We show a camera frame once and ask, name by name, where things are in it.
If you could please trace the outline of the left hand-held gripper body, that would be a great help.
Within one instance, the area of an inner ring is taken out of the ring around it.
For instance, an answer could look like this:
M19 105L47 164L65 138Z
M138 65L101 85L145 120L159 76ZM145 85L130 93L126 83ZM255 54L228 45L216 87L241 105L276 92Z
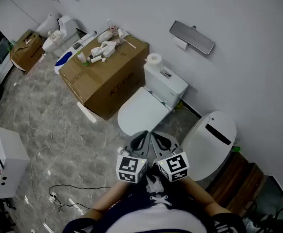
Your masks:
M121 181L138 183L147 170L147 164L146 151L130 153L127 150L121 150L117 157L117 177Z

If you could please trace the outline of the person's right forearm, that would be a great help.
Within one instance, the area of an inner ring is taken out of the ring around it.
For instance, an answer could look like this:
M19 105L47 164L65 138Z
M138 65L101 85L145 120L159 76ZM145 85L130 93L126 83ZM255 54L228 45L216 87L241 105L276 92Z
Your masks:
M207 193L190 177L185 177L179 182L183 189L186 191L186 193L190 197L192 197L198 204L200 204L209 216L214 216L223 213L231 213L226 208L221 207L209 193Z

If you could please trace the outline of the person's left forearm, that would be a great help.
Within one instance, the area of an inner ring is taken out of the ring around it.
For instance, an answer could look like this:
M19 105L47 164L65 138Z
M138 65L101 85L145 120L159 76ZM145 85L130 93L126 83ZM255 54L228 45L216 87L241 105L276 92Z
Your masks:
M117 181L97 202L91 207L92 210L103 213L120 201L128 192L131 183Z

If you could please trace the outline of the white ceramic toilet with tank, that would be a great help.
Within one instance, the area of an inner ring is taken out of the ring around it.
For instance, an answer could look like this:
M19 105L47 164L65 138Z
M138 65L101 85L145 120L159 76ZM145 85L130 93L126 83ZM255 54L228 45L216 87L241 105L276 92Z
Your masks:
M144 64L146 88L169 108L174 108L181 100L188 84L163 64L159 67Z

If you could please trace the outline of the white toilet paper roll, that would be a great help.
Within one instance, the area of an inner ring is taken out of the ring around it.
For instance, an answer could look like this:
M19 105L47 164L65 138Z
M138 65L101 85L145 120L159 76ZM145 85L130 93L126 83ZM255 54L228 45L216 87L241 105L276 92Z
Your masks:
M147 56L147 65L153 70L160 71L163 68L161 55L157 53L149 54Z

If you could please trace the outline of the white toilet with square tank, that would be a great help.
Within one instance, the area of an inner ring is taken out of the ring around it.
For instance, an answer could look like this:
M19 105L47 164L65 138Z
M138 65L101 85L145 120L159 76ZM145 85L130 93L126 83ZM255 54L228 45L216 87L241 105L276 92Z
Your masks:
M53 52L60 57L72 47L79 39L77 24L69 16L63 16L58 20L59 30L49 32L47 40L43 44L44 52Z

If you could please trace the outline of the black printed trousers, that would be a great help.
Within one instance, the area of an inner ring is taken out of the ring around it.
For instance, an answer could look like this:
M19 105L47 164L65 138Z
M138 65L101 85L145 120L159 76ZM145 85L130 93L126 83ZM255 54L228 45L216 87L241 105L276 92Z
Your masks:
M141 203L141 209L163 205L169 210L189 210L195 206L179 182L169 182L157 166L148 169L141 181L132 186L130 196Z

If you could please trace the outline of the white foam strip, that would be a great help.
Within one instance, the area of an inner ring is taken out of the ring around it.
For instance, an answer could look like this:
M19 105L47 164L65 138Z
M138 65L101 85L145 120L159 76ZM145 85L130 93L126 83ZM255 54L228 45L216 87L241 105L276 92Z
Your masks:
M88 118L89 121L91 121L94 124L97 122L97 119L80 102L77 102L77 105L80 108L80 110L84 113L84 115Z

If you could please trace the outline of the white and navy shirt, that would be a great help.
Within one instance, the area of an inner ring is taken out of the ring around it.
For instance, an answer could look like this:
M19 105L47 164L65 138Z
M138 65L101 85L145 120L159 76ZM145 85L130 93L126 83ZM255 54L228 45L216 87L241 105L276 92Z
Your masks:
M236 214L222 213L203 220L163 204L128 213L115 222L113 219L113 215L105 215L98 221L75 219L62 233L246 233L241 217Z

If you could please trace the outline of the white small carton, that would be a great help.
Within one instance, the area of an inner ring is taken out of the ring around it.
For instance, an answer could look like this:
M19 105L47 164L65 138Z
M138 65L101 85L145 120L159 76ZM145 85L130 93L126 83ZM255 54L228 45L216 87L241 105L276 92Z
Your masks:
M108 46L108 48L106 48L106 50L103 52L104 58L109 58L113 53L115 53L115 51L115 47Z

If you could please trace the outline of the white paper roll in holder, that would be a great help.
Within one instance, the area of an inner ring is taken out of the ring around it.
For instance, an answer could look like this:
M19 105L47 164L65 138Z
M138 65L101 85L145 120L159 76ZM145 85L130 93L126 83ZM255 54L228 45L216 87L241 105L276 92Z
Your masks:
M175 41L175 44L176 44L179 48L181 48L181 49L183 49L183 50L186 50L186 48L187 48L187 46L188 46L188 43L187 43L187 42L181 40L180 38L178 38L178 37L176 37L176 36L174 37L174 41Z

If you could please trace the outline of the clear bottle with green label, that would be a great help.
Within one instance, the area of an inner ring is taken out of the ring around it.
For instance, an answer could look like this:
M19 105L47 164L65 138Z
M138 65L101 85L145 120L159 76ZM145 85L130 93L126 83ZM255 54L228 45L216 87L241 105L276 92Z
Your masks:
M88 65L89 65L89 61L87 60L87 58L86 58L86 56L84 55L83 52L78 51L78 52L77 52L77 57L78 57L78 59L81 61L81 63L82 63L84 66L88 66Z

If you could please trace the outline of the white metal cabinet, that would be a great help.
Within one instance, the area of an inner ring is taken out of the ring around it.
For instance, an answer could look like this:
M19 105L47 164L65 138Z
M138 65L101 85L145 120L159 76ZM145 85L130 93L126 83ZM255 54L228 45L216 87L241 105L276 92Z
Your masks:
M0 127L0 199L15 196L29 162L19 133Z

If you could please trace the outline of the small brown cardboard box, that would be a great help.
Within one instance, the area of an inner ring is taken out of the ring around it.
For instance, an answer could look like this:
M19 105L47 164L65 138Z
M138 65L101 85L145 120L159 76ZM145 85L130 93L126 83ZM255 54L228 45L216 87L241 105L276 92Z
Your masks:
M11 62L21 71L28 73L44 53L44 40L32 30L26 33L13 45L10 51Z

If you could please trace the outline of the grey wall paper holder shelf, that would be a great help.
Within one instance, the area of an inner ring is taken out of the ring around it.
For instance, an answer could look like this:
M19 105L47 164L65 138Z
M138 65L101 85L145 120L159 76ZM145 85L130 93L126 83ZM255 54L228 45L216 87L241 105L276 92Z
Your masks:
M215 42L199 33L195 26L188 27L177 20L174 21L169 32L205 55L209 55L215 46Z

